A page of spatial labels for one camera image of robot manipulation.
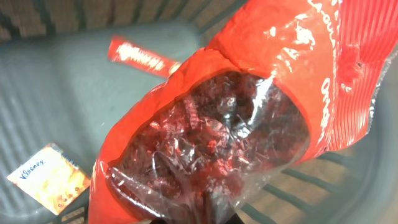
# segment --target red plastic bag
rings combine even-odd
[[[276,172],[361,139],[395,5],[250,0],[110,131],[89,222],[224,223]]]

